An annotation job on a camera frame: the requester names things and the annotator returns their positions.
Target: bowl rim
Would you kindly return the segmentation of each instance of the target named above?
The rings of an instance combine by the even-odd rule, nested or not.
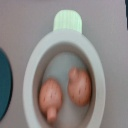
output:
[[[79,47],[80,50],[84,53],[84,55],[86,55],[89,58],[89,61],[93,68],[94,75],[98,74],[95,75],[95,106],[92,113],[92,117],[87,125],[87,128],[99,128],[103,118],[106,99],[105,77],[103,67],[98,56],[98,53],[96,52],[95,48],[90,43],[90,41],[79,32],[68,29],[56,30],[46,35],[37,44],[37,46],[31,54],[23,82],[23,107],[28,126],[30,128],[42,128],[40,122],[36,118],[33,103],[32,85],[38,64],[42,56],[47,52],[49,48],[58,44],[60,45],[62,42],[68,42],[71,45]]]

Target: table surface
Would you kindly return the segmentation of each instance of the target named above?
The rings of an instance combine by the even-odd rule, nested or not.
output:
[[[52,31],[55,14],[76,10],[83,34],[96,48],[106,79],[101,128],[128,127],[128,31],[125,0],[0,0],[0,47],[13,72],[13,95],[0,128],[28,128],[22,101],[23,79],[37,43]]]

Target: green object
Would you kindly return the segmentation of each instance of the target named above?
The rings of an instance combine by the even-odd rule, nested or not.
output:
[[[0,120],[4,117],[12,94],[12,73],[9,61],[0,49]]]
[[[61,10],[54,19],[53,30],[72,29],[82,33],[81,16],[73,10]]]

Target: green lid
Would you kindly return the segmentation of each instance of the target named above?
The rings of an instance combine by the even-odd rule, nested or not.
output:
[[[72,29],[82,33],[81,16],[73,10],[61,10],[54,19],[53,30]]]

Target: dark object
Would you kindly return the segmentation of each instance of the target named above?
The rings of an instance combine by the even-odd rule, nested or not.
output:
[[[12,95],[12,73],[9,61],[0,49],[0,121],[4,117]]]
[[[128,29],[128,0],[125,0],[126,4],[126,17],[127,17],[127,29]]]

